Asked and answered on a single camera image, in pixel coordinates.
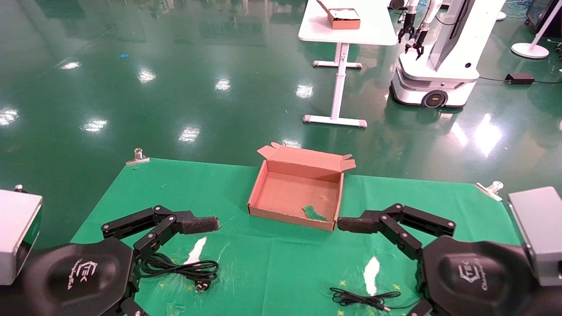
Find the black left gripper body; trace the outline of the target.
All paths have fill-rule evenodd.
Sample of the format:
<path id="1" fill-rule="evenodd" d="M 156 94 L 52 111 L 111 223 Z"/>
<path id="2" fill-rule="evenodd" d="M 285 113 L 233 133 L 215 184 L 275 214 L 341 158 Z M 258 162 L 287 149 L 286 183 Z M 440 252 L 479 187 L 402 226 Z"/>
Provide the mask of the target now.
<path id="1" fill-rule="evenodd" d="M 11 285 L 1 286 L 3 316 L 123 316 L 134 296 L 134 252 L 116 238 L 34 250 Z"/>

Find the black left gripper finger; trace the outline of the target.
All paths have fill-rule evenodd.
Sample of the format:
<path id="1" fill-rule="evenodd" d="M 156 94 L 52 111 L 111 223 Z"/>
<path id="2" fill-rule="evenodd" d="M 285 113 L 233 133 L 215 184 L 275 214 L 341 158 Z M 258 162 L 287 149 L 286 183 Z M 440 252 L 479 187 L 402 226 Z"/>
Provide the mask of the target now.
<path id="1" fill-rule="evenodd" d="M 134 298 L 127 298 L 120 304 L 121 311 L 127 316 L 148 316 L 144 309 L 142 309 L 134 300 Z"/>
<path id="2" fill-rule="evenodd" d="M 105 223 L 101 230 L 104 238 L 119 240 L 145 231 L 133 244 L 133 253 L 136 259 L 147 259 L 177 233 L 207 233 L 218 230 L 219 226 L 215 216 L 198 218 L 191 211 L 173 212 L 157 205 Z"/>

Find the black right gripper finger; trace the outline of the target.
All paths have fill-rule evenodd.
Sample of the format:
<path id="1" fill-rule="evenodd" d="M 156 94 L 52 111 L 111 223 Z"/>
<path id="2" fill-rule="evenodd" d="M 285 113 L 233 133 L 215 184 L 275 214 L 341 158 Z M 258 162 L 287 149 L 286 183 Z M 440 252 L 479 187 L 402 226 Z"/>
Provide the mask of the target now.
<path id="1" fill-rule="evenodd" d="M 422 243 L 401 225 L 429 235 L 453 236 L 456 223 L 402 204 L 393 204 L 382 211 L 365 210 L 357 218 L 341 217 L 337 220 L 339 230 L 352 233 L 381 233 L 397 246 L 409 259 L 419 260 L 423 252 Z"/>
<path id="2" fill-rule="evenodd" d="M 407 314 L 408 316 L 429 316 L 433 311 L 432 304 L 427 300 L 420 300 L 412 310 Z"/>

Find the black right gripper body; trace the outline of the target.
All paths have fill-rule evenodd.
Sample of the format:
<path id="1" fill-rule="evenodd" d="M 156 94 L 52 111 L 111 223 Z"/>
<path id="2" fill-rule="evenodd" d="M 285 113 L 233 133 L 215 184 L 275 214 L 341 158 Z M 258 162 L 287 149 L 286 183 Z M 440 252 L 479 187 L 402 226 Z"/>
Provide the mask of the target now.
<path id="1" fill-rule="evenodd" d="M 560 286 L 542 286 L 525 250 L 439 237 L 419 259 L 417 290 L 430 316 L 559 316 Z"/>

